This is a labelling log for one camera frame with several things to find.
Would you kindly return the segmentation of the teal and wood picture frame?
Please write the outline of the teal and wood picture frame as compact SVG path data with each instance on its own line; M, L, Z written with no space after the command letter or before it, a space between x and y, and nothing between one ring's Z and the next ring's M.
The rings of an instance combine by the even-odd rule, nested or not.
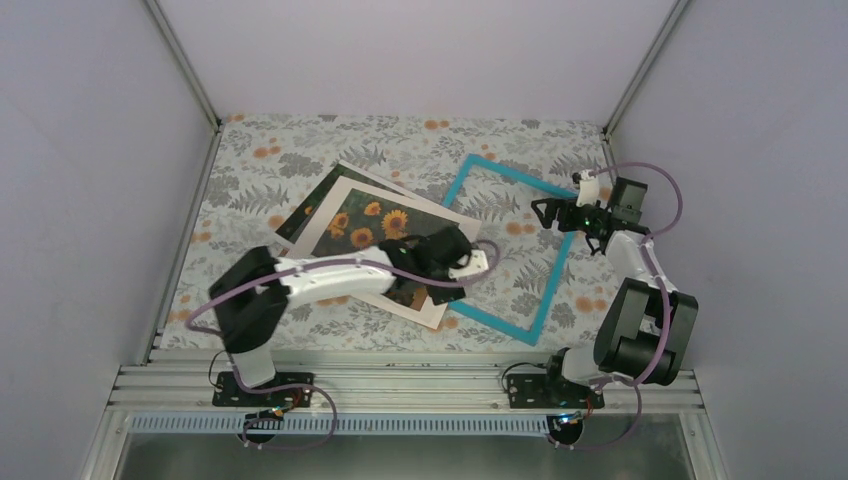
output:
M542 227L531 203L575 193L529 173L470 155L443 205L478 219L478 236L499 248L499 263L450 311L534 346L563 278L573 234Z

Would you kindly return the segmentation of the white mat sunflower photo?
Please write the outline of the white mat sunflower photo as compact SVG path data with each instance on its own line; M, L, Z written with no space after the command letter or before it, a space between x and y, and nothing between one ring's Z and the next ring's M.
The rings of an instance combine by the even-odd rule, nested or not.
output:
M315 258L349 254L380 241L429 235L456 226L473 241L481 227L467 217L426 200L413 199L342 177L312 215L288 255Z

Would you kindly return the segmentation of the sunflower photo print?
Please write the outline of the sunflower photo print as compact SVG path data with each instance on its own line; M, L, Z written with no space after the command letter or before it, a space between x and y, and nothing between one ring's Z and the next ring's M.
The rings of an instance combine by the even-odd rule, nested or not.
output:
M310 220L313 211L320 206L336 181L341 177L353 179L410 198L421 199L420 195L388 179L369 173L360 167L354 166L350 162L338 161L317 186L306 195L305 199L296 207L294 213L280 227L276 228L275 233L285 242L292 244Z

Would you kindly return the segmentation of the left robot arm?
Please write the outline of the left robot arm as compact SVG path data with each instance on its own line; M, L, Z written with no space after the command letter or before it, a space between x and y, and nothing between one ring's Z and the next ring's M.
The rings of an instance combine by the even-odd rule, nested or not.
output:
M238 390L263 405L278 391L270 341L286 311L333 297L398 295L419 286L442 305L464 298L465 286L488 269L486 253L450 225L428 236L383 240L322 258L274 257L265 247L253 248L208 293Z

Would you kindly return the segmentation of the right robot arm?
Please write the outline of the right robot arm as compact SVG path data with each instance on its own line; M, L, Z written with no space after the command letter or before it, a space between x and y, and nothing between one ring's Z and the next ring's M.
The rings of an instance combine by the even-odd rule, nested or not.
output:
M620 178L606 203L589 202L581 193L531 204L544 228L583 233L591 254L604 256L621 281L594 344L563 348L550 358L541 391L552 406L599 393L612 381L667 386L679 372L698 302L659 265L651 231L640 223L647 190Z

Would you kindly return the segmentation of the floral patterned table mat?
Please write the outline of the floral patterned table mat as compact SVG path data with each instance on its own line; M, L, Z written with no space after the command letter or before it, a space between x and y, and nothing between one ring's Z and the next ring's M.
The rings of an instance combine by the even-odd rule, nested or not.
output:
M247 250L282 254L275 231L338 161L347 161L433 202L462 163L479 155L569 187L575 171L606 160L595 125L574 121L397 116L234 115L223 129L160 345L220 348L186 318ZM526 345L447 311L435 329L340 297L287 313L273 337L280 350L523 352Z

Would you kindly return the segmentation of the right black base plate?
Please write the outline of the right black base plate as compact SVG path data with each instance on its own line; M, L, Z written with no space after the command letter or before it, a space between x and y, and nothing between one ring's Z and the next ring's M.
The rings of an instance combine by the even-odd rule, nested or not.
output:
M507 395L511 409L602 409L602 394L545 374L509 374Z

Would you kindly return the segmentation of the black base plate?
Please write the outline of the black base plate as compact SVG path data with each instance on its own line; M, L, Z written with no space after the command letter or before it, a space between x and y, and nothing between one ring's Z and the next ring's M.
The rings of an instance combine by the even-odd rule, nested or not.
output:
M270 388L287 384L312 385L315 375L311 372L278 372L275 378L261 385L261 388ZM291 389L275 391L266 394L248 393L241 389L232 372L220 372L215 380L215 392L212 404L216 407L251 407L251 408L290 408L309 407L311 402L311 390Z
M545 374L509 374L507 395L511 409L602 409L602 394Z

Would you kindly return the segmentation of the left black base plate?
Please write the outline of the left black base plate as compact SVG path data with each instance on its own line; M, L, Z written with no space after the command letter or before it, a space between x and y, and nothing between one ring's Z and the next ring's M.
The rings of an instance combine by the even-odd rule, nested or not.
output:
M261 385L261 388L270 388L287 384L312 385L315 375L311 372L278 372L275 378ZM311 390L291 389L275 391L266 394L248 393L241 389L232 372L220 372L215 380L215 392L212 404L216 407L251 407L251 408L290 408L309 407L311 402Z

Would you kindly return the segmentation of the aluminium rail base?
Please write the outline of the aluminium rail base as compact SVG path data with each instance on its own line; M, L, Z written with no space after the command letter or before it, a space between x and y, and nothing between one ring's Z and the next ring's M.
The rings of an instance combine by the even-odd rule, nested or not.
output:
M210 411L209 372L226 368L210 350L155 350L143 366L123 366L110 410ZM277 369L306 371L342 413L505 414L500 377L509 365L541 363L546 352L285 351Z

